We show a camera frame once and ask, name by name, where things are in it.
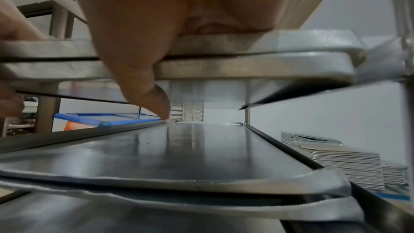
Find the hand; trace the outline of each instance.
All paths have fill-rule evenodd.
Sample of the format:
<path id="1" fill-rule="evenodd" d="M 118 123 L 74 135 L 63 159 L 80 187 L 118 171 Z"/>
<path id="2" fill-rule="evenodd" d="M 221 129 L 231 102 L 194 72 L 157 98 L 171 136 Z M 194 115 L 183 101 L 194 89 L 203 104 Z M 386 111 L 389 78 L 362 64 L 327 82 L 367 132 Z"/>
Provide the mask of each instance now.
<path id="1" fill-rule="evenodd" d="M 131 103 L 169 117 L 153 65 L 179 34 L 271 30 L 288 0 L 79 0 L 95 49 Z"/>
<path id="2" fill-rule="evenodd" d="M 0 41 L 46 39 L 10 0 L 0 0 Z M 24 109 L 22 99 L 0 81 L 0 117 L 14 117 Z"/>

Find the stack of flat sheets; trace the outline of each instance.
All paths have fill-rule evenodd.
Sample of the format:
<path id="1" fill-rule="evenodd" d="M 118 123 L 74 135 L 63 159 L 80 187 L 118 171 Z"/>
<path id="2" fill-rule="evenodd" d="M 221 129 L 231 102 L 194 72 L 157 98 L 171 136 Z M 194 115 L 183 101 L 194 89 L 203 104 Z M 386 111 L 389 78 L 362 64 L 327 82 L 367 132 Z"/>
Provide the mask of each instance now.
<path id="1" fill-rule="evenodd" d="M 343 145 L 339 140 L 282 132 L 282 142 L 325 167 L 341 169 L 348 179 L 366 189 L 383 190 L 378 153 Z"/>
<path id="2" fill-rule="evenodd" d="M 405 185 L 407 181 L 405 174 L 407 167 L 391 161 L 381 160 L 381 167 L 383 169 L 384 183 L 386 185 Z"/>

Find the human hand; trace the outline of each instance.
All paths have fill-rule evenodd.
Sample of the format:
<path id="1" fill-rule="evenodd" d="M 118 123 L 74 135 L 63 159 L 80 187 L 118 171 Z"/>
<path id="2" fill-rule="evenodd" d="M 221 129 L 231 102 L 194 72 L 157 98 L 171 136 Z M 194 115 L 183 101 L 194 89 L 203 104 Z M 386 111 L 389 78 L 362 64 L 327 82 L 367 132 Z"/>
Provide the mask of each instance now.
<path id="1" fill-rule="evenodd" d="M 95 49 L 131 104 L 169 117 L 153 65 L 180 34 L 271 30 L 288 0 L 79 0 Z"/>
<path id="2" fill-rule="evenodd" d="M 10 0 L 0 0 L 0 41 L 46 39 Z M 24 109 L 22 99 L 0 81 L 0 117 L 15 117 Z"/>

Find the metal pole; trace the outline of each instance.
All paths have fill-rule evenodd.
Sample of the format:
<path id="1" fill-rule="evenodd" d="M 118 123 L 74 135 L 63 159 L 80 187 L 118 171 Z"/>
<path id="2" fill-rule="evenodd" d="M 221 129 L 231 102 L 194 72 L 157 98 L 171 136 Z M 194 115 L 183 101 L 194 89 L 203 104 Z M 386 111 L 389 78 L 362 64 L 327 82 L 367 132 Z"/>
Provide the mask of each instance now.
<path id="1" fill-rule="evenodd" d="M 58 39 L 72 37 L 75 16 L 61 5 L 55 3 L 52 11 L 49 34 Z M 35 133 L 51 132 L 53 118 L 59 112 L 60 98 L 39 97 L 36 113 Z"/>
<path id="2" fill-rule="evenodd" d="M 245 125 L 250 125 L 250 108 L 245 109 Z"/>
<path id="3" fill-rule="evenodd" d="M 404 65 L 407 75 L 405 83 L 405 125 L 411 199 L 414 199 L 414 0 L 392 0 L 394 4 L 397 32 L 401 38 Z"/>

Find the metal post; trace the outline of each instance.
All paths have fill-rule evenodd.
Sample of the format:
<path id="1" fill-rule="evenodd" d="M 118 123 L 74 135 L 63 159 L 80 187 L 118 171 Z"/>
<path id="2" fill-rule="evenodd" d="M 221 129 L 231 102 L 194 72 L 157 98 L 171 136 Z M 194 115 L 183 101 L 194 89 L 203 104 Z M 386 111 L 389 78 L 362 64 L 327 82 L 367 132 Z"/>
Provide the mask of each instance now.
<path id="1" fill-rule="evenodd" d="M 55 3 L 52 11 L 49 34 L 58 39 L 72 37 L 75 16 L 61 5 Z M 51 132 L 53 118 L 59 112 L 60 98 L 39 97 L 36 113 L 35 133 Z"/>
<path id="2" fill-rule="evenodd" d="M 245 125 L 250 125 L 250 108 L 245 109 Z"/>
<path id="3" fill-rule="evenodd" d="M 397 32 L 401 38 L 407 82 L 405 83 L 406 155 L 411 199 L 414 199 L 414 0 L 392 0 Z"/>

